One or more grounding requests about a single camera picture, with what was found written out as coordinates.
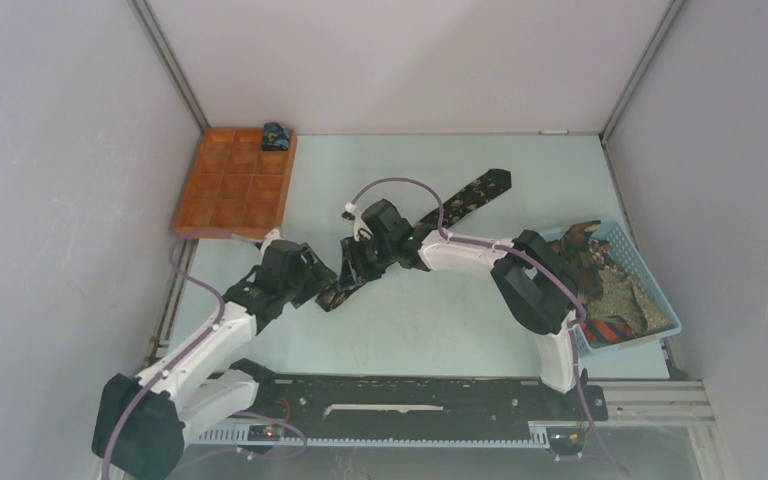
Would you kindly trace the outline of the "black gold floral tie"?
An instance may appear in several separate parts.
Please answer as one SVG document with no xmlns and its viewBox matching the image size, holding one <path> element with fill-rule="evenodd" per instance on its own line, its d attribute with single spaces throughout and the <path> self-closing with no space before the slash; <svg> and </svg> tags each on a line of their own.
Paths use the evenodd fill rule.
<svg viewBox="0 0 768 480">
<path fill-rule="evenodd" d="M 430 233 L 436 231 L 439 227 L 449 228 L 454 226 L 468 214 L 507 192 L 511 187 L 511 174 L 509 171 L 489 169 L 461 188 L 448 200 L 444 201 L 441 207 L 434 208 L 418 222 L 411 224 L 420 231 L 420 235 L 424 237 L 423 242 Z M 345 212 L 343 214 L 344 218 L 354 222 L 355 232 L 351 236 L 355 235 L 362 225 L 362 221 L 359 220 L 362 213 Z M 422 265 L 424 269 L 421 271 L 428 272 L 430 270 L 423 262 Z M 326 312 L 338 308 L 357 290 L 370 283 L 368 282 L 364 285 L 339 285 L 339 274 L 337 275 L 337 280 L 331 286 L 322 290 L 316 297 L 317 305 Z"/>
</svg>

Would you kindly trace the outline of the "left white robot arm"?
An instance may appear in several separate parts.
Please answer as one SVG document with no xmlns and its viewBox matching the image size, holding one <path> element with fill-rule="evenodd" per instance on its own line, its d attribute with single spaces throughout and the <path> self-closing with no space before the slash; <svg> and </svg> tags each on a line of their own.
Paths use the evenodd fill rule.
<svg viewBox="0 0 768 480">
<path fill-rule="evenodd" d="M 165 479 L 188 444 L 215 423 L 241 410 L 259 417 L 274 408 L 276 390 L 261 379 L 225 373 L 209 384 L 208 377 L 285 306 L 304 305 L 338 276 L 308 244 L 286 240 L 277 229 L 251 243 L 258 263 L 225 292 L 183 275 L 217 300 L 199 330 L 137 374 L 116 374 L 104 385 L 91 443 L 100 478 L 123 472 Z"/>
</svg>

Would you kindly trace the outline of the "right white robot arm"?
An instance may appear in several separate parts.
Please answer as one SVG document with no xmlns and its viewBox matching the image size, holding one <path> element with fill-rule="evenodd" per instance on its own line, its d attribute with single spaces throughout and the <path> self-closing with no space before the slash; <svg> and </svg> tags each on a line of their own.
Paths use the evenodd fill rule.
<svg viewBox="0 0 768 480">
<path fill-rule="evenodd" d="M 570 337 L 578 280 L 540 234 L 525 230 L 513 239 L 491 240 L 456 236 L 436 225 L 413 227 L 388 200 L 365 211 L 349 203 L 343 216 L 352 221 L 353 233 L 341 241 L 338 294 L 380 279 L 394 264 L 490 278 L 511 315 L 534 338 L 540 380 L 546 385 L 541 392 L 545 411 L 566 418 L 580 407 L 580 376 Z"/>
</svg>

